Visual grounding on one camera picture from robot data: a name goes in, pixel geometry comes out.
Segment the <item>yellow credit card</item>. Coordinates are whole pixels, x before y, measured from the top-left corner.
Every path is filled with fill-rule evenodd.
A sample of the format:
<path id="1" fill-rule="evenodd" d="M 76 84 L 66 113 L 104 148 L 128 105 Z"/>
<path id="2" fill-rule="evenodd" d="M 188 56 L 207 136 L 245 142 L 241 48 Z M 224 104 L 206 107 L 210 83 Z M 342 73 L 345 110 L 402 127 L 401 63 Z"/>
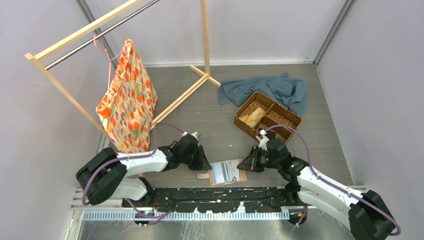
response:
<path id="1" fill-rule="evenodd" d="M 262 109 L 261 107 L 258 107 L 254 112 L 252 112 L 248 116 L 247 125 L 253 128 L 265 115 L 266 111 Z"/>

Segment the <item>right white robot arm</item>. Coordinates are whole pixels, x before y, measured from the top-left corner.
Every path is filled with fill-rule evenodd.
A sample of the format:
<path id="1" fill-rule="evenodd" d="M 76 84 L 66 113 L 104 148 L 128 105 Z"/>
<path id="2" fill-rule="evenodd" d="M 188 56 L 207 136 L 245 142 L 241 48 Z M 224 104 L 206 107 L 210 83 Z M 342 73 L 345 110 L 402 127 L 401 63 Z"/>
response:
<path id="1" fill-rule="evenodd" d="M 285 198 L 291 205 L 313 206 L 345 225 L 356 240 L 385 240 L 400 234 L 399 225 L 381 196 L 361 192 L 328 178 L 308 160 L 293 156 L 271 130 L 261 129 L 259 140 L 239 170 L 261 173 L 276 169 L 288 183 Z"/>

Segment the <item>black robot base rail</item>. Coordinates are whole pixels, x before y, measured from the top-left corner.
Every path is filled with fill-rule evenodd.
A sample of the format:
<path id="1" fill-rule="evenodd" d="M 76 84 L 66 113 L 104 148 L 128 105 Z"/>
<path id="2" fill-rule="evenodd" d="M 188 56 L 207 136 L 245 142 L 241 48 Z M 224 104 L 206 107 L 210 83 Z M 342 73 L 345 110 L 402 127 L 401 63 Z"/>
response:
<path id="1" fill-rule="evenodd" d="M 247 213 L 280 212 L 282 207 L 303 207 L 294 193 L 278 187 L 180 187 L 155 188 L 141 200 L 132 200 L 137 208 L 155 208 L 165 213 L 234 213 L 241 206 Z"/>

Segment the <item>woven wicker divided basket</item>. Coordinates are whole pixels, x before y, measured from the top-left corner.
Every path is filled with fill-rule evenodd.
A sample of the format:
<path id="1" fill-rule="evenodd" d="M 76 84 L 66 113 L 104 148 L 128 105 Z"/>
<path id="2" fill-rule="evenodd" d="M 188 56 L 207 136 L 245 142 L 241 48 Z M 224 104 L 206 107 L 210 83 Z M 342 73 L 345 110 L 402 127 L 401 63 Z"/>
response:
<path id="1" fill-rule="evenodd" d="M 257 108 L 262 108 L 265 110 L 265 114 L 254 127 L 250 127 L 249 125 L 239 120 L 241 116 L 249 116 Z M 284 143 L 287 143 L 291 139 L 291 137 L 294 135 L 292 129 L 296 130 L 301 122 L 302 118 L 299 115 L 283 107 L 259 91 L 254 92 L 241 105 L 241 107 L 235 113 L 233 121 L 236 127 L 255 140 L 259 139 L 258 134 L 261 130 L 265 130 L 274 125 L 286 125 L 289 128 L 276 127 L 271 129 L 271 132 L 275 133 L 276 137 L 281 139 Z"/>

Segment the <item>orange credit card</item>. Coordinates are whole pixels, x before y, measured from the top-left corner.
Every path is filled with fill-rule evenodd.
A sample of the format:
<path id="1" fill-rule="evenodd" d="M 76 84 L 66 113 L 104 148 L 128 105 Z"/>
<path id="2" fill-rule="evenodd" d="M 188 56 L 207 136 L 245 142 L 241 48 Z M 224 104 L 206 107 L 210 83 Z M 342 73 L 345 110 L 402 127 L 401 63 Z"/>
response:
<path id="1" fill-rule="evenodd" d="M 239 120 L 245 124 L 248 124 L 250 122 L 250 117 L 248 115 L 243 115 L 239 118 Z"/>

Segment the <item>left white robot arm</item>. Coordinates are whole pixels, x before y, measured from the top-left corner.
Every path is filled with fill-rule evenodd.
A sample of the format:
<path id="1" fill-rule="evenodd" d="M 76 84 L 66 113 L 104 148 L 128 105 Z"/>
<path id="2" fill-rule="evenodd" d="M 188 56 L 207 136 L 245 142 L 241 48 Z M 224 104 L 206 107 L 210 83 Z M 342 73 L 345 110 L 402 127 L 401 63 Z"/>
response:
<path id="1" fill-rule="evenodd" d="M 198 132 L 184 132 L 178 141 L 148 152 L 122 153 L 111 147 L 104 148 L 80 168 L 75 177 L 83 190 L 84 206 L 121 198 L 148 207 L 153 202 L 154 191 L 138 174 L 165 172 L 180 165 L 187 165 L 191 171 L 212 169 Z"/>

